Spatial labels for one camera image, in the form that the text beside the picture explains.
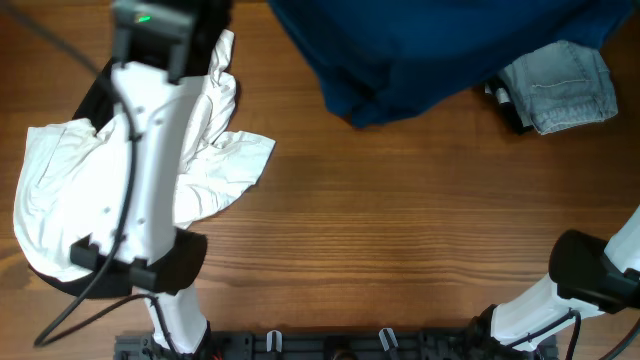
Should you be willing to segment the blue t-shirt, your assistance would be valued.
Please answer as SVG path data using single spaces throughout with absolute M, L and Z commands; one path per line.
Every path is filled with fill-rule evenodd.
M 559 40 L 599 48 L 630 0 L 270 0 L 327 110 L 358 128 L 422 114 Z

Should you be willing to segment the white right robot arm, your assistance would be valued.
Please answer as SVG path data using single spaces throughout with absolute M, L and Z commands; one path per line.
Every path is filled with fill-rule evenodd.
M 490 336 L 500 345 L 532 351 L 579 319 L 639 307 L 639 213 L 611 239 L 578 230 L 556 241 L 547 274 L 491 314 Z

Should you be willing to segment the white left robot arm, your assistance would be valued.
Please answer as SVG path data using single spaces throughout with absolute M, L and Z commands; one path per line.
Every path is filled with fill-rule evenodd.
M 158 338 L 118 339 L 115 356 L 201 359 L 208 321 L 194 288 L 205 236 L 174 225 L 173 202 L 187 123 L 212 52 L 230 23 L 228 1 L 115 1 L 108 78 L 98 77 L 127 124 L 128 180 L 114 221 L 73 243 L 89 271 L 86 298 L 145 299 Z

